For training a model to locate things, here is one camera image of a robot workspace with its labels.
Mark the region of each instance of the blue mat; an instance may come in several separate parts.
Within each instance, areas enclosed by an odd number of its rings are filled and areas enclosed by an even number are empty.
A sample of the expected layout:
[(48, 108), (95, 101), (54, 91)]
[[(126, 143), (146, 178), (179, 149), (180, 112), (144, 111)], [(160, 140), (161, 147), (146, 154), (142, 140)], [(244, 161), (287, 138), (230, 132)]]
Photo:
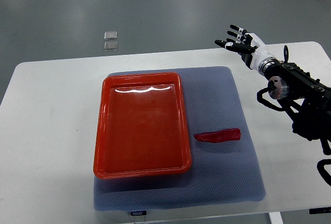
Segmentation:
[[(94, 181), (98, 211), (138, 211), (261, 201), (265, 189), (238, 92), (227, 67), (132, 71), (173, 71), (183, 84), (192, 167), (184, 174)], [(206, 143), (193, 135), (240, 128), (239, 141)]]

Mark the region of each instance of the mat label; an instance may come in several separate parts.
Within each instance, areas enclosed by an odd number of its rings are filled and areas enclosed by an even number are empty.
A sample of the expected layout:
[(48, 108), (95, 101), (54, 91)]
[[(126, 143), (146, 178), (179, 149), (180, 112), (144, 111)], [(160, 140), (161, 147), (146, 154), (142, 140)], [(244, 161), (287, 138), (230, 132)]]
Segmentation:
[(131, 216), (141, 216), (141, 215), (147, 215), (147, 211), (131, 211)]

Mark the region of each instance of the red tray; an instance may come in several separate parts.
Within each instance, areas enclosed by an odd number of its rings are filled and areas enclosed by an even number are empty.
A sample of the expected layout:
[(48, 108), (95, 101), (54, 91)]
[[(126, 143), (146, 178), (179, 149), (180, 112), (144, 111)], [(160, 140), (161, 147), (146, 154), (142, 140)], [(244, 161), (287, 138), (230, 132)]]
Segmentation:
[(191, 164), (178, 74), (104, 80), (93, 167), (98, 178), (184, 173)]

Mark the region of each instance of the white robotic hand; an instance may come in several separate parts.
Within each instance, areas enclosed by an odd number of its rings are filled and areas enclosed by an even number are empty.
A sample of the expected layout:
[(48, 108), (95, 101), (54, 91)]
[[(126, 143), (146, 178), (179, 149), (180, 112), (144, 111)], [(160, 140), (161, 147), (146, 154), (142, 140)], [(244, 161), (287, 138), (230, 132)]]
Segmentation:
[(228, 34), (235, 37), (237, 41), (233, 39), (215, 40), (215, 44), (229, 51), (238, 52), (248, 68), (264, 75), (265, 69), (276, 61), (275, 57), (268, 52), (265, 43), (256, 34), (250, 33), (246, 29), (235, 25), (230, 25), (230, 28), (237, 33), (228, 31)]

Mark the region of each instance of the red chili pepper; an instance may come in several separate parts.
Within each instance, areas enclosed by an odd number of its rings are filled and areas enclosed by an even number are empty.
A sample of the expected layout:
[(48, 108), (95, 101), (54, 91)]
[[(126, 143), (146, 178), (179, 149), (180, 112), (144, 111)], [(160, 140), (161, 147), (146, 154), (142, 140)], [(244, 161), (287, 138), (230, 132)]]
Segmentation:
[(230, 128), (216, 132), (197, 133), (194, 137), (198, 141), (219, 143), (224, 141), (240, 140), (241, 132), (239, 128)]

